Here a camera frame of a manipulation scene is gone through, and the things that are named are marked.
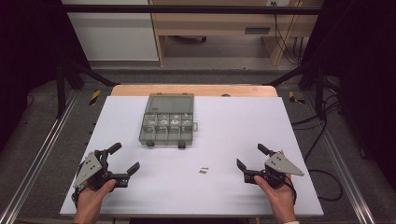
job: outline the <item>power outlet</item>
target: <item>power outlet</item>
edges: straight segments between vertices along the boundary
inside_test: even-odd
[[[267,0],[266,7],[288,7],[290,0]]]

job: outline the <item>white table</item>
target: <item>white table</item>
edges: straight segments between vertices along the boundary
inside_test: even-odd
[[[120,142],[109,156],[109,171],[125,173],[135,162],[140,169],[127,189],[115,189],[102,205],[101,214],[112,217],[256,217],[272,215],[262,190],[244,183],[236,159],[248,169],[260,170],[268,159],[257,149],[262,143],[283,150],[305,176],[292,176],[298,192],[299,217],[322,216],[312,180],[304,165],[282,99],[279,97],[195,96],[191,147],[148,149],[138,141],[147,96],[109,96],[96,124],[85,156]],[[199,171],[207,167],[206,174]],[[73,216],[72,186],[62,215]]]

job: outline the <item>gripper mount plate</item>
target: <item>gripper mount plate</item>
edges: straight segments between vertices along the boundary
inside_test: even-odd
[[[100,169],[102,169],[102,165],[100,164],[99,160],[96,159],[95,154],[90,152],[85,158],[81,170],[76,177],[73,188],[78,188],[82,183],[84,183],[84,181],[100,171]]]
[[[289,161],[285,155],[280,152],[277,152],[274,156],[268,159],[265,162],[265,165],[273,168],[274,170],[292,175],[304,175],[304,172],[301,171],[297,166],[295,166],[291,161]]]

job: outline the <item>white cabinet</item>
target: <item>white cabinet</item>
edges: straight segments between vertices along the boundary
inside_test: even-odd
[[[63,0],[64,4],[148,5],[147,0]],[[88,61],[158,61],[149,13],[68,13]]]

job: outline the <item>cable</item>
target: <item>cable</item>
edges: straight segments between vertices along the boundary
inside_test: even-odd
[[[299,66],[300,66],[301,62],[303,61],[303,43],[304,43],[304,37],[300,37],[300,49],[298,52]]]
[[[336,201],[340,200],[343,197],[343,195],[344,195],[343,186],[341,185],[341,182],[334,175],[330,174],[329,172],[318,170],[318,169],[311,169],[311,170],[308,170],[308,172],[309,173],[314,173],[314,172],[323,173],[325,175],[330,176],[332,179],[335,180],[335,182],[338,185],[338,188],[340,189],[340,193],[335,198],[330,199],[330,198],[325,198],[325,197],[322,197],[322,196],[318,196],[318,198],[320,198],[321,200],[327,201],[327,202],[336,202]]]
[[[324,125],[323,125],[323,127],[322,127],[322,130],[320,131],[320,133],[319,133],[317,139],[315,139],[314,144],[311,146],[311,148],[309,148],[308,153],[305,155],[305,157],[304,157],[304,162],[305,162],[305,163],[306,163],[306,160],[308,159],[309,155],[311,154],[312,150],[314,149],[315,145],[316,145],[317,142],[319,141],[320,137],[323,135],[324,130],[325,130],[325,128],[326,128],[326,125],[327,125],[326,122],[324,122]]]
[[[326,99],[324,99],[325,102],[329,101],[330,99],[332,99],[333,97],[338,97],[338,94],[333,94],[328,96]]]
[[[275,18],[275,41],[276,41],[277,45],[282,49],[283,52],[285,52],[285,50],[286,50],[285,57],[286,57],[286,59],[288,60],[288,62],[289,62],[289,63],[292,63],[292,64],[297,64],[297,61],[296,61],[294,58],[293,58],[294,62],[291,62],[291,61],[290,61],[289,57],[291,57],[291,54],[290,54],[290,52],[289,52],[289,49],[288,49],[288,46],[286,45],[285,40],[283,39],[282,34],[280,33],[280,31],[279,31],[279,29],[278,29],[278,27],[277,27],[276,14],[274,14],[274,18]],[[283,45],[285,46],[284,49],[283,49],[283,47],[279,44],[279,41],[277,41],[276,33],[279,33],[280,38],[281,38],[282,41],[283,41]]]
[[[293,130],[294,131],[301,131],[301,130],[309,130],[309,129],[314,129],[314,128],[316,128],[316,127],[318,127],[318,126],[320,126],[320,125],[322,125],[322,124],[324,124],[324,123],[320,123],[320,124],[317,124],[317,125],[314,125],[314,126],[311,126],[311,127],[309,127],[309,128],[296,128],[296,129],[294,129],[293,128]]]
[[[332,96],[329,96],[328,98],[326,98],[326,100],[324,101],[324,102],[326,102],[326,101],[328,101],[330,98],[332,98],[332,97],[334,97],[334,95],[332,95]],[[324,111],[326,112],[326,114],[329,114],[330,112],[332,112],[333,110],[333,108],[334,107],[336,107],[337,105],[339,105],[340,103],[337,101],[337,102],[334,102],[334,103],[332,103],[331,105],[329,105],[327,108],[325,108],[324,109]],[[310,117],[310,118],[307,118],[307,119],[303,119],[303,120],[300,120],[300,121],[296,121],[296,122],[293,122],[292,124],[291,124],[291,126],[297,126],[297,125],[300,125],[300,124],[303,124],[303,123],[307,123],[307,122],[309,122],[309,121],[311,121],[311,120],[313,120],[313,119],[315,119],[315,118],[317,118],[318,117],[318,115],[314,115],[314,116],[312,116],[312,117]]]
[[[297,37],[294,37],[293,41],[293,55],[296,57],[296,46],[297,46]]]
[[[286,57],[286,59],[288,60],[289,63],[292,63],[292,64],[299,64],[299,63],[298,63],[299,61],[296,60],[295,57],[292,57],[292,56],[291,56],[291,54],[290,54],[290,52],[289,52],[289,49],[288,49],[288,46],[287,46],[287,43],[286,43],[285,39],[283,38],[282,34],[281,34],[280,31],[279,31],[279,28],[278,28],[278,26],[277,26],[276,14],[274,14],[274,18],[275,18],[275,28],[276,28],[276,30],[275,30],[275,40],[276,40],[276,43],[279,45],[279,47],[282,49],[283,52],[285,52],[285,50],[286,50],[285,57]],[[289,32],[290,29],[291,29],[291,24],[292,24],[292,22],[289,24],[288,32]],[[279,44],[279,42],[277,41],[276,33],[279,33],[279,37],[282,39],[283,46],[285,46],[284,49],[283,49],[283,47]],[[291,62],[291,61],[289,60],[288,54],[289,54],[289,57],[291,57],[291,58],[294,60],[294,63]]]
[[[293,204],[296,204],[297,191],[294,188],[294,185],[293,185],[293,182],[291,182],[291,179],[288,176],[286,176],[286,178],[289,180],[290,183],[285,181],[285,185],[288,186],[291,189],[291,191],[293,191]]]

